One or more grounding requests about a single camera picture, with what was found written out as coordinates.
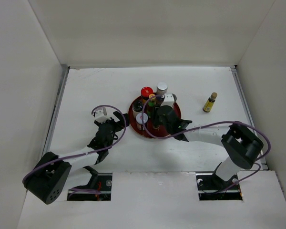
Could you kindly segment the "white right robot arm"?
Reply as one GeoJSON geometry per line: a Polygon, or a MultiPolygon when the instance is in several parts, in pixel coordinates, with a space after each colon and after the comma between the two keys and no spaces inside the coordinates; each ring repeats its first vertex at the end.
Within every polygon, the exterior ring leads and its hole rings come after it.
{"type": "Polygon", "coordinates": [[[242,169],[251,169],[264,147],[252,132],[252,126],[237,121],[222,121],[194,127],[191,120],[179,118],[167,105],[152,112],[152,124],[163,126],[176,140],[210,143],[226,150],[228,158],[216,167],[210,181],[219,192],[235,186],[235,183],[232,184],[233,176],[242,169]]]}

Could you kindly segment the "silver lid blue label jar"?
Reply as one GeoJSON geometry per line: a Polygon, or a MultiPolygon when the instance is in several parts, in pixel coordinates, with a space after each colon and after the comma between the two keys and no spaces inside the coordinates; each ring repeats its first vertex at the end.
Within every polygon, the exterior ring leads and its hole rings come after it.
{"type": "MultiPolygon", "coordinates": [[[[156,95],[164,95],[167,93],[168,85],[165,82],[159,82],[157,84],[157,90],[156,90],[156,95]]],[[[161,97],[156,98],[156,104],[160,105],[162,103],[163,99],[161,97]]]]}

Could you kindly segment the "red round tray gold rim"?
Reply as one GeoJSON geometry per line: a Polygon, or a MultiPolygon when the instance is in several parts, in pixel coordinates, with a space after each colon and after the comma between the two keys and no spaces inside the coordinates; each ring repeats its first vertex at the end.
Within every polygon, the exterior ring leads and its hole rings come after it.
{"type": "Polygon", "coordinates": [[[147,97],[139,96],[128,110],[129,123],[133,130],[147,138],[163,138],[182,130],[181,110],[175,94],[147,97]]]}

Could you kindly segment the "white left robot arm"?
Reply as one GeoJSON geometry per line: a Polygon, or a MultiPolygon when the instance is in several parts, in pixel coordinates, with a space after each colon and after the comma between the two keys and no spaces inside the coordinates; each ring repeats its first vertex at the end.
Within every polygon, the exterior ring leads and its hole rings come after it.
{"type": "Polygon", "coordinates": [[[129,126],[128,114],[121,114],[119,111],[113,114],[118,121],[104,115],[102,110],[96,111],[94,123],[98,126],[98,131],[91,142],[85,148],[68,156],[59,156],[53,152],[45,153],[35,168],[23,179],[24,187],[48,205],[59,197],[69,174],[84,168],[90,174],[85,174],[81,178],[82,186],[70,189],[68,198],[83,193],[101,195],[102,184],[98,181],[99,173],[93,166],[108,156],[109,149],[121,140],[117,133],[125,132],[129,126]]]}

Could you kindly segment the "red lid chili sauce jar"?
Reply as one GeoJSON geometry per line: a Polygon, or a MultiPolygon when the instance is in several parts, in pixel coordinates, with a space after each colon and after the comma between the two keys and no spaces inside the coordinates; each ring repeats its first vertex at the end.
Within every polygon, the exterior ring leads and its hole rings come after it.
{"type": "Polygon", "coordinates": [[[141,89],[141,101],[143,104],[146,103],[151,94],[153,94],[153,89],[151,87],[145,86],[141,89]]]}

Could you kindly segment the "aluminium table edge rail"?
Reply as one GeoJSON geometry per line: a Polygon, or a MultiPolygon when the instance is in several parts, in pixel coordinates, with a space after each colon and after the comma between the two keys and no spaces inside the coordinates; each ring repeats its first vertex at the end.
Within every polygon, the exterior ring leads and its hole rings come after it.
{"type": "Polygon", "coordinates": [[[61,78],[60,78],[60,83],[59,83],[59,87],[58,87],[58,90],[57,90],[53,111],[52,111],[52,114],[51,114],[49,128],[47,130],[47,134],[46,134],[46,138],[45,138],[42,150],[39,153],[38,161],[50,149],[52,138],[53,138],[53,133],[54,133],[56,122],[57,122],[57,118],[58,118],[58,115],[59,115],[59,110],[60,110],[60,106],[61,106],[62,97],[63,97],[65,86],[66,86],[66,83],[67,83],[67,78],[68,78],[70,66],[68,66],[67,64],[62,64],[61,67],[62,67],[62,75],[61,75],[61,78]]]}

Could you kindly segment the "grey lid spice jar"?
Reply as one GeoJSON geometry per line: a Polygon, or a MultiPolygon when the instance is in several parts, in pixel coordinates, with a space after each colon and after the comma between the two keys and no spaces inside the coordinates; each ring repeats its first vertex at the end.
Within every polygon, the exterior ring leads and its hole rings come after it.
{"type": "Polygon", "coordinates": [[[148,115],[146,113],[139,113],[136,117],[136,126],[140,131],[143,131],[143,125],[148,122],[148,115]]]}

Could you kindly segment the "small black cap spice jar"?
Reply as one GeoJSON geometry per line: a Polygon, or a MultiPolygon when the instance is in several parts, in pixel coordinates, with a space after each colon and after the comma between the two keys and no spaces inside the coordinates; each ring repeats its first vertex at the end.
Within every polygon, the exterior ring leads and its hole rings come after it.
{"type": "Polygon", "coordinates": [[[158,130],[160,129],[160,126],[159,126],[159,125],[153,125],[153,129],[154,129],[155,131],[158,131],[158,130]]]}

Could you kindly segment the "yellow label small oil bottle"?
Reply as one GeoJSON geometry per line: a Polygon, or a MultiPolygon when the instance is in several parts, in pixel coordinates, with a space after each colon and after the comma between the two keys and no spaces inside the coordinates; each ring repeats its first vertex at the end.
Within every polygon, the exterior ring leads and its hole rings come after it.
{"type": "Polygon", "coordinates": [[[205,105],[203,106],[203,111],[204,112],[210,112],[214,103],[215,103],[215,100],[217,98],[217,93],[216,92],[213,92],[210,97],[208,98],[208,100],[206,101],[205,105]]]}

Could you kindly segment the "right robot arm base mount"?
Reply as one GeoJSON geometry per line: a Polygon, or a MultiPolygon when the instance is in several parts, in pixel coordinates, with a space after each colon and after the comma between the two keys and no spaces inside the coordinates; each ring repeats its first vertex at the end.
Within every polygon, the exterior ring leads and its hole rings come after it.
{"type": "Polygon", "coordinates": [[[243,200],[237,175],[223,181],[211,173],[197,173],[196,182],[200,201],[243,200]]]}

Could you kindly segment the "black lid seasoning bottle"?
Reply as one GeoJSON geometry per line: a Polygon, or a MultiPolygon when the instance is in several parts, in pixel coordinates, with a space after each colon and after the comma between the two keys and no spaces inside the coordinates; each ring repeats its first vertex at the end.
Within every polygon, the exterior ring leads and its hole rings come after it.
{"type": "Polygon", "coordinates": [[[143,110],[143,103],[141,100],[135,100],[132,106],[133,117],[136,118],[143,110]]]}

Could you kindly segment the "left robot arm base mount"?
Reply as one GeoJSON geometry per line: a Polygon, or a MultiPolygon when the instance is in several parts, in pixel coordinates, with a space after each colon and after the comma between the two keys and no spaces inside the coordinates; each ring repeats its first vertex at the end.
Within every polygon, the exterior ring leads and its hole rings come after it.
{"type": "Polygon", "coordinates": [[[84,167],[90,174],[86,185],[68,190],[67,201],[110,201],[112,194],[112,173],[99,173],[90,166],[84,167]]]}

